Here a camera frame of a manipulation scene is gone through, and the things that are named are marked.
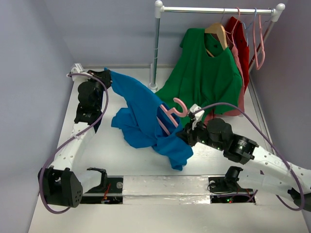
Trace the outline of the pink plastic hanger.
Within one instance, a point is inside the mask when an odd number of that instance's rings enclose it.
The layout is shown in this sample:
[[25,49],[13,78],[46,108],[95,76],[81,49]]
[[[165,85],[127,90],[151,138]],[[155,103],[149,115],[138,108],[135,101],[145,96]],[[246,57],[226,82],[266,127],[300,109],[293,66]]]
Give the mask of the pink plastic hanger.
[[159,107],[160,109],[165,113],[165,115],[168,117],[168,119],[172,122],[172,124],[177,128],[178,127],[178,122],[175,120],[174,115],[177,117],[186,117],[188,114],[188,109],[185,105],[185,103],[180,100],[179,98],[173,98],[173,101],[177,103],[182,111],[178,111],[175,107],[171,109],[167,109],[163,104],[161,104]]

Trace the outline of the blue t-shirt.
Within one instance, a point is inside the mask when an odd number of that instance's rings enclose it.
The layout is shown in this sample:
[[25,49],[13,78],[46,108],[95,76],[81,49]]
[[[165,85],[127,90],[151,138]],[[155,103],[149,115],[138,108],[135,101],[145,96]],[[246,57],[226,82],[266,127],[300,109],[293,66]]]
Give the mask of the blue t-shirt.
[[111,126],[122,131],[130,146],[152,147],[168,157],[173,169],[181,171],[193,155],[192,148],[176,135],[183,130],[181,119],[174,116],[175,126],[160,108],[166,103],[139,80],[114,71],[110,74],[112,90],[127,104],[112,118]]

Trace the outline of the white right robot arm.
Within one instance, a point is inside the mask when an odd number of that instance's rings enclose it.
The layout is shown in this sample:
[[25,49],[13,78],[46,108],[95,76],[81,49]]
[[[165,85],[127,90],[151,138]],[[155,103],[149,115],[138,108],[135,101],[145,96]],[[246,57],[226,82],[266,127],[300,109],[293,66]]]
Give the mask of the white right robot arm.
[[311,172],[300,166],[284,162],[255,141],[232,132],[231,125],[220,118],[207,125],[188,123],[177,133],[190,146],[202,143],[223,152],[231,166],[220,178],[210,179],[213,193],[231,193],[247,189],[261,190],[291,200],[305,211],[311,210]]

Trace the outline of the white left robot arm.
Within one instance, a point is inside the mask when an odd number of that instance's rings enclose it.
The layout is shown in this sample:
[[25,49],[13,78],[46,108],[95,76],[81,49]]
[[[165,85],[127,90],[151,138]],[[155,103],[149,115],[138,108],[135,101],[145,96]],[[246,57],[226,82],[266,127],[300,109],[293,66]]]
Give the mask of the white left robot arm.
[[107,172],[90,167],[76,175],[73,168],[81,159],[88,143],[96,134],[108,106],[108,88],[112,85],[111,72],[72,71],[74,81],[85,77],[78,87],[78,105],[70,137],[57,148],[38,173],[39,193],[45,207],[63,206],[67,210],[77,207],[88,191],[106,192],[110,188]]

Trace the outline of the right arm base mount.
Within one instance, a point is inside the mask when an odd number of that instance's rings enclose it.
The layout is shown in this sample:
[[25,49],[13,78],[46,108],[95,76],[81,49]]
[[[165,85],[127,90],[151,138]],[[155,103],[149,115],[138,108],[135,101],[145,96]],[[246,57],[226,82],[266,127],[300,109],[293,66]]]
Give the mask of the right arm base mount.
[[212,204],[256,203],[253,189],[238,185],[241,167],[231,166],[224,176],[209,177],[207,190]]

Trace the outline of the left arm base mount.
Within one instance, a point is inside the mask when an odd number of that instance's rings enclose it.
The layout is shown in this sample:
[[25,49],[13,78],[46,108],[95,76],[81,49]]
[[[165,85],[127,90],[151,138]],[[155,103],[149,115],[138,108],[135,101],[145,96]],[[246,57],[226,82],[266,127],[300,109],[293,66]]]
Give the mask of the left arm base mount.
[[86,184],[81,204],[123,203],[123,176],[108,176],[105,169],[90,167],[79,180]]

